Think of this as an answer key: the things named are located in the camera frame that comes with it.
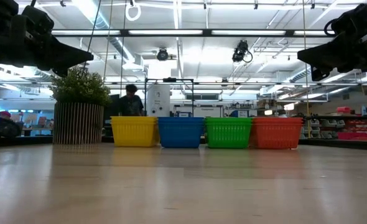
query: slatted pot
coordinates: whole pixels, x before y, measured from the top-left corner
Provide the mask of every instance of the slatted pot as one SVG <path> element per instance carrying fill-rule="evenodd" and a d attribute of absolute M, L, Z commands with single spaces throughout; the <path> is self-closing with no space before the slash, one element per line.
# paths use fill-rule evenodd
<path fill-rule="evenodd" d="M 53 143 L 100 143 L 103 110 L 103 106 L 88 103 L 56 103 Z"/>

